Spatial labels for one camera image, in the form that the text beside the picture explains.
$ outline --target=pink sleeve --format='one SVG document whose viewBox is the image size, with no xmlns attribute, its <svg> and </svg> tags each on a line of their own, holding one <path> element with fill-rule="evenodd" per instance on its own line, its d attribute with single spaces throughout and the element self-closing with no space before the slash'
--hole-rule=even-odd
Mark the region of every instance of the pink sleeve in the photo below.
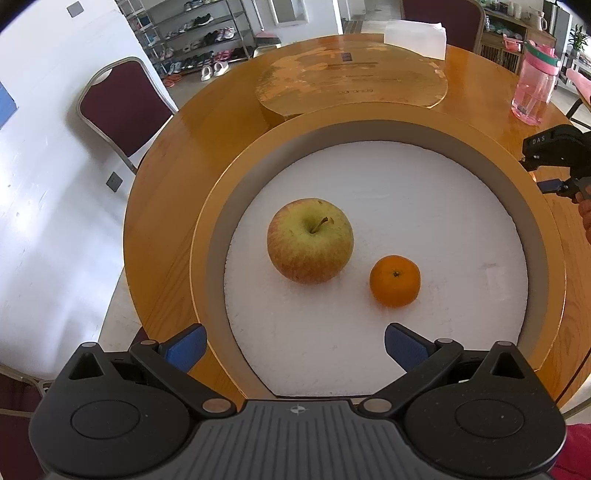
<svg viewBox="0 0 591 480">
<path fill-rule="evenodd" d="M 556 480 L 591 479 L 591 424 L 567 426 L 566 443 L 550 475 Z"/>
</svg>

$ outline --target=mandarin orange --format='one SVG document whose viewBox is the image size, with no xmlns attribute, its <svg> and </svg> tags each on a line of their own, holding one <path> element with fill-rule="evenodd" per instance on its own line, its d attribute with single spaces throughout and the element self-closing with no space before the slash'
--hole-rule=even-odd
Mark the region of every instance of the mandarin orange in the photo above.
<svg viewBox="0 0 591 480">
<path fill-rule="evenodd" d="M 383 257 L 369 274 L 369 288 L 385 307 L 403 307 L 413 302 L 421 288 L 421 273 L 408 258 Z"/>
</svg>

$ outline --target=potted plant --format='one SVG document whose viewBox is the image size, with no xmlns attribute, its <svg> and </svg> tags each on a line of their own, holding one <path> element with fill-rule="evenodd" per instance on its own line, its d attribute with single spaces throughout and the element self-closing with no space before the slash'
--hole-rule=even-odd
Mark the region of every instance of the potted plant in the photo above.
<svg viewBox="0 0 591 480">
<path fill-rule="evenodd" d="M 583 50 L 583 47 L 587 45 L 588 38 L 589 35 L 583 33 L 582 25 L 575 25 L 574 29 L 570 31 L 569 43 L 573 46 L 571 54 L 574 58 L 579 58 L 581 50 Z"/>
</svg>

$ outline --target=slipper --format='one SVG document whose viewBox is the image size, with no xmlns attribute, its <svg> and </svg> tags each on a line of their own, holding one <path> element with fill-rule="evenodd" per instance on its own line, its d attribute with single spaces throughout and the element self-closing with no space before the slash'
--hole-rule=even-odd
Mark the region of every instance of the slipper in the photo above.
<svg viewBox="0 0 591 480">
<path fill-rule="evenodd" d="M 217 61 L 213 64 L 213 76 L 219 77 L 228 71 L 228 63 L 226 61 Z"/>
<path fill-rule="evenodd" d="M 203 70 L 201 70 L 201 81 L 206 82 L 212 77 L 212 68 L 209 65 L 205 65 Z"/>
</svg>

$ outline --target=hand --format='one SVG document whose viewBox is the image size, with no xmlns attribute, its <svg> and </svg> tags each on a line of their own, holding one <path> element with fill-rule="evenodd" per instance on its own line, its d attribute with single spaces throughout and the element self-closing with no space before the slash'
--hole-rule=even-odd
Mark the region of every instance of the hand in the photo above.
<svg viewBox="0 0 591 480">
<path fill-rule="evenodd" d="M 591 194 L 591 185 L 587 185 L 586 190 L 587 193 Z M 583 200 L 581 192 L 577 193 L 576 199 L 579 203 L 579 215 L 583 218 L 583 228 L 585 229 L 587 242 L 591 245 L 591 200 Z"/>
</svg>

